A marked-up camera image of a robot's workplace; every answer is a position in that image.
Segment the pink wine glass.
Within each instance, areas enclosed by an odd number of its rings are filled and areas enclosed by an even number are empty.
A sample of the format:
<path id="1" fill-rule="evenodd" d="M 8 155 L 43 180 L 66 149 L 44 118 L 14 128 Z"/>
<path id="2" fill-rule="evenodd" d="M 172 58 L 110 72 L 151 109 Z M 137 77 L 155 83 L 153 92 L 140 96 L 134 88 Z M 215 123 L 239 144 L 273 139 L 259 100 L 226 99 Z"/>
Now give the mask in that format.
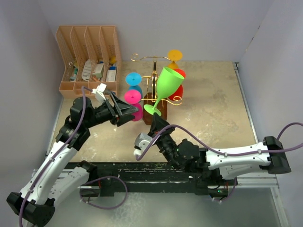
<path id="1" fill-rule="evenodd" d="M 125 101 L 139 109 L 137 112 L 133 113 L 133 121 L 135 122 L 141 120 L 143 117 L 143 109 L 140 104 L 141 98 L 141 93 L 136 89 L 130 89 L 124 94 Z"/>

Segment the green wine glass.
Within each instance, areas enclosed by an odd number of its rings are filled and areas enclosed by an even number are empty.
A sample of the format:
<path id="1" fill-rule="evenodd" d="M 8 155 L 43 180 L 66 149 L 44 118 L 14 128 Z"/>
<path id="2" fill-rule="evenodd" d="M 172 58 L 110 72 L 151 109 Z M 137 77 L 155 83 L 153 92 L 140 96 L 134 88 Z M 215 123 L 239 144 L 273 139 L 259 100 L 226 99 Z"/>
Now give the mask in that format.
<path id="1" fill-rule="evenodd" d="M 183 80 L 184 77 L 177 71 L 169 67 L 163 67 L 156 85 L 157 100 L 154 105 L 144 105 L 144 110 L 151 115 L 157 113 L 159 116 L 161 116 L 161 112 L 157 108 L 157 105 L 162 99 L 165 99 L 175 93 L 182 84 Z"/>

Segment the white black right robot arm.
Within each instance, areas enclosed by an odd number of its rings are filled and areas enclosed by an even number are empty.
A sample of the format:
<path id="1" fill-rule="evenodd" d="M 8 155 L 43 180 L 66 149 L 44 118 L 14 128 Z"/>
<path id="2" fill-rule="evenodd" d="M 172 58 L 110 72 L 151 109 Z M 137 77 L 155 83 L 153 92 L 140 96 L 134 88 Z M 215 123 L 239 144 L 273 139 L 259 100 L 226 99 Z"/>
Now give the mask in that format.
<path id="1" fill-rule="evenodd" d="M 174 169 L 198 174 L 202 181 L 221 185 L 237 176 L 266 171 L 272 175 L 291 172 L 282 143 L 273 136 L 245 147 L 214 149 L 199 147 L 187 139 L 177 144 L 171 137 L 175 127 L 158 114 L 153 116 L 149 135 Z"/>

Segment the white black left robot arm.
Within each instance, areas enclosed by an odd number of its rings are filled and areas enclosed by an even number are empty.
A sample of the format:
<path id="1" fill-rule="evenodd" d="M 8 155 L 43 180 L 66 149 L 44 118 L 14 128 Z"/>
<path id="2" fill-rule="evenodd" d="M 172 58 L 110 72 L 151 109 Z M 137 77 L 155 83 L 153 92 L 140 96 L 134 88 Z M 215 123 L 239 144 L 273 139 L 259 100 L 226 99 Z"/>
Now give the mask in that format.
<path id="1" fill-rule="evenodd" d="M 70 115 L 36 174 L 20 192 L 11 192 L 7 197 L 7 203 L 19 217 L 19 226 L 44 227 L 71 192 L 83 184 L 96 183 L 97 167 L 87 161 L 77 164 L 60 182 L 57 179 L 90 137 L 91 127 L 107 121 L 121 126 L 134 119 L 137 107 L 120 100 L 114 93 L 110 93 L 110 98 L 102 97 L 99 107 L 93 107 L 86 96 L 73 101 Z"/>

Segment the gold black wine glass rack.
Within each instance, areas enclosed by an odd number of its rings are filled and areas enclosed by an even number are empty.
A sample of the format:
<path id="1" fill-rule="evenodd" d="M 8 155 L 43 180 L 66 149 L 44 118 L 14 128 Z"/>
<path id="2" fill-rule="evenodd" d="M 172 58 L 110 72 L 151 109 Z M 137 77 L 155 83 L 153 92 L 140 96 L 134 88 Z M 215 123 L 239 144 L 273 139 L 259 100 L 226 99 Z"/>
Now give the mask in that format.
<path id="1" fill-rule="evenodd" d="M 156 63 L 157 63 L 157 59 L 159 59 L 159 56 L 152 56 L 151 57 L 153 59 L 153 71 L 151 76 L 145 76 L 145 78 L 147 79 L 147 82 L 151 82 L 151 88 L 152 88 L 152 92 L 148 92 L 147 95 L 142 98 L 143 100 L 143 105 L 149 104 L 149 105 L 154 105 L 156 100 L 157 100 L 157 91 L 156 91 L 156 85 L 157 85 L 157 80 L 159 78 L 159 73 L 157 73 L 156 71 Z M 171 101 L 170 99 L 165 98 L 162 99 L 159 104 L 157 105 L 157 108 L 160 110 L 161 112 L 161 117 L 166 120 L 167 119 L 167 104 L 170 103 L 172 105 L 181 105 L 182 104 L 182 98 L 179 101 Z M 146 124 L 151 124 L 152 123 L 152 115 L 147 113 L 144 109 L 143 109 L 143 121 Z"/>

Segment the red wine glass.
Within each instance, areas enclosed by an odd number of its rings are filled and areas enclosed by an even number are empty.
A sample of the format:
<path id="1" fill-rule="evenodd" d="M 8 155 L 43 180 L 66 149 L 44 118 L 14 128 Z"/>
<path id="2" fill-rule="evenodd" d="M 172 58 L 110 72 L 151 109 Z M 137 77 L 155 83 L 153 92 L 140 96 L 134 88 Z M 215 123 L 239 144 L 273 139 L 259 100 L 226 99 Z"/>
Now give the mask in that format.
<path id="1" fill-rule="evenodd" d="M 183 78 L 186 77 L 186 74 L 183 70 L 181 69 L 175 69 L 176 72 L 178 72 L 181 76 L 183 76 Z M 183 87 L 182 85 L 180 85 L 178 87 L 178 89 L 168 97 L 168 99 L 170 99 L 171 101 L 179 101 L 183 96 Z"/>

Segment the blue wine glass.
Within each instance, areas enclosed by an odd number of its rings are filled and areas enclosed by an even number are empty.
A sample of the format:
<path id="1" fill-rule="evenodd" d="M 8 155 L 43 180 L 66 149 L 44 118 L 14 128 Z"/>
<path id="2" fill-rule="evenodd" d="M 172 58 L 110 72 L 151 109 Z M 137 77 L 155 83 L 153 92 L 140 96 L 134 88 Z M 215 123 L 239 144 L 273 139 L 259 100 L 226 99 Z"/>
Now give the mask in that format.
<path id="1" fill-rule="evenodd" d="M 139 73 L 137 72 L 128 73 L 126 75 L 125 81 L 129 85 L 128 90 L 137 90 L 141 95 L 143 95 L 142 89 L 140 87 L 142 77 Z"/>

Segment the yellow wine glass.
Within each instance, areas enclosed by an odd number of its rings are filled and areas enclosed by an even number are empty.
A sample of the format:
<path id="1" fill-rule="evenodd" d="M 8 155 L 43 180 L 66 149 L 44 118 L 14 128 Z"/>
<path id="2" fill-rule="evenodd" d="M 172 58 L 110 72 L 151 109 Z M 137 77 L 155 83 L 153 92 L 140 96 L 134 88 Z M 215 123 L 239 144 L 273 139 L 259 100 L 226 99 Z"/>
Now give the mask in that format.
<path id="1" fill-rule="evenodd" d="M 170 61 L 170 64 L 168 65 L 168 68 L 170 69 L 178 69 L 178 65 L 177 62 L 179 60 L 181 60 L 183 57 L 183 54 L 180 50 L 170 50 L 167 54 L 167 56 L 165 57 L 165 59 Z"/>

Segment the white blue box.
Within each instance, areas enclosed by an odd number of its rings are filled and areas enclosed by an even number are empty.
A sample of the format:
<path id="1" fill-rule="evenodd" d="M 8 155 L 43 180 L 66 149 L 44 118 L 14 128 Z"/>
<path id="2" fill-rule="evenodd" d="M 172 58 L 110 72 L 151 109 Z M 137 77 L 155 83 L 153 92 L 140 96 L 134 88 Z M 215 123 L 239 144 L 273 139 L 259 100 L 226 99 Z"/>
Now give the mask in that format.
<path id="1" fill-rule="evenodd" d="M 106 82 L 116 81 L 117 66 L 111 66 L 107 70 Z"/>

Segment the white medicine box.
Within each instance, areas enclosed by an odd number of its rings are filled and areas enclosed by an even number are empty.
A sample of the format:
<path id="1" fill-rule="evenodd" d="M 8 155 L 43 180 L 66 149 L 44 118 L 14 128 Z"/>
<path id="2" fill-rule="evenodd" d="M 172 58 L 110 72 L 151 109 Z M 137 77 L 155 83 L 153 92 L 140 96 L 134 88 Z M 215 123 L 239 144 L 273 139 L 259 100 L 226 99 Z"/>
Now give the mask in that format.
<path id="1" fill-rule="evenodd" d="M 99 63 L 95 66 L 92 76 L 95 77 L 96 79 L 101 79 L 103 78 L 103 73 L 104 73 L 104 63 Z"/>

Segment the yellow small object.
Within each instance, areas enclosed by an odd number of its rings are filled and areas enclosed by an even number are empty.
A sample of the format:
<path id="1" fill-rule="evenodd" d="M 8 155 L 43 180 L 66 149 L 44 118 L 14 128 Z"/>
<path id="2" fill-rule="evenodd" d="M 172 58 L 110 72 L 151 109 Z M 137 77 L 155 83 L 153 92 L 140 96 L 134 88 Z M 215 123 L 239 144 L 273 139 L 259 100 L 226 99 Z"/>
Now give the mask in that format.
<path id="1" fill-rule="evenodd" d="M 117 62 L 117 61 L 116 61 L 116 56 L 112 56 L 112 57 L 110 58 L 109 63 L 110 63 L 111 65 L 114 65 L 116 62 Z"/>

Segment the peach plastic file organizer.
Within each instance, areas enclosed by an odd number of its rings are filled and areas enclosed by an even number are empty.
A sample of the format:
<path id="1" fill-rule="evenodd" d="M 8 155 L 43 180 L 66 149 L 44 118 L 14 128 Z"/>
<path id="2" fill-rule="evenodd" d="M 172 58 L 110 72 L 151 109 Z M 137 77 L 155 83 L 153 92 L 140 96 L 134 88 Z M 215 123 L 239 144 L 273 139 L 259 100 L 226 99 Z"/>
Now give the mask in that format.
<path id="1" fill-rule="evenodd" d="M 116 26 L 61 25 L 56 31 L 56 40 L 65 66 L 59 92 L 66 99 L 81 96 L 81 87 L 96 88 L 100 83 L 119 93 L 122 56 Z M 110 58 L 116 56 L 111 65 Z M 103 78 L 92 76 L 95 66 L 104 63 Z M 117 66 L 116 81 L 106 82 L 107 70 Z"/>

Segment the aluminium table frame rail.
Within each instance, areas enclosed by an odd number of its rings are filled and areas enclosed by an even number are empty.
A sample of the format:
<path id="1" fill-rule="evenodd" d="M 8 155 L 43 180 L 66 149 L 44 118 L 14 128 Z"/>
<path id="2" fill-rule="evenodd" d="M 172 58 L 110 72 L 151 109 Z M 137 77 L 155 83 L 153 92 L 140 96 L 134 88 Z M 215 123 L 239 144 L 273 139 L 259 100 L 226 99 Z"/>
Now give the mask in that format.
<path id="1" fill-rule="evenodd" d="M 49 198 L 69 195 L 80 188 L 84 196 L 113 196 L 116 192 L 193 193 L 214 198 L 227 197 L 232 187 L 277 188 L 275 176 L 250 173 L 219 184 L 209 184 L 198 174 L 175 170 L 163 162 L 111 163 L 82 161 L 68 163 L 51 185 Z"/>

